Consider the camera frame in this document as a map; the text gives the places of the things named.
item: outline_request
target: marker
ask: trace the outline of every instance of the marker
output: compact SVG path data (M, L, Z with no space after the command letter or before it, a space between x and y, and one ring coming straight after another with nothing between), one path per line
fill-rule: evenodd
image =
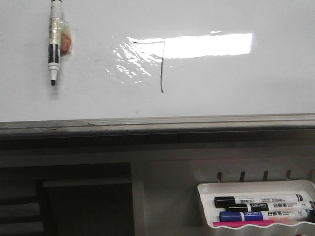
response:
M296 203L244 203L228 205L226 211L250 212L266 210L294 210L307 209L315 210L315 202L296 202Z
M300 194L278 194L278 195L258 195L258 196L224 196L215 197L215 205L217 208L225 208L231 204L244 203L295 203L303 201Z
M252 221L227 221L227 222L213 222L213 226L228 226L232 228L238 228L243 225L258 225L258 226L268 226L275 223L274 220L252 220Z
M252 220L305 220L309 210L279 210L279 211L254 211L231 212L221 211L220 221L252 221Z
M50 71L50 83L55 85L60 68L63 2L62 0L51 0L50 6L48 70Z

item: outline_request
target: whiteboard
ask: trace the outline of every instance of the whiteboard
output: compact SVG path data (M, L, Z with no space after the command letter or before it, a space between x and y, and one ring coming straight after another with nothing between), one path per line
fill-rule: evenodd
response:
M313 0L1 0L0 122L315 113Z

